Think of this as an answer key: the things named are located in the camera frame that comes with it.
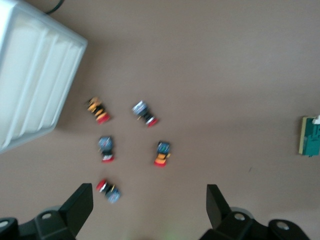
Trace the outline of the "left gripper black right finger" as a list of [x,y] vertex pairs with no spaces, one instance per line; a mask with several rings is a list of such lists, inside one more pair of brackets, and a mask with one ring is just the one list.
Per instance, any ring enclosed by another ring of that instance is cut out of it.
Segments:
[[248,214],[232,210],[216,184],[206,187],[206,212],[211,228],[202,240],[267,240],[268,228]]

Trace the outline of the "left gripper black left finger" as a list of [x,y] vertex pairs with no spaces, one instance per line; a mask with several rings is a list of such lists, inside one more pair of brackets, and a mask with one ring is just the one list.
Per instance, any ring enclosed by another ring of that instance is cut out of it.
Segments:
[[75,240],[93,210],[93,187],[83,183],[59,207],[51,207],[18,227],[20,240]]

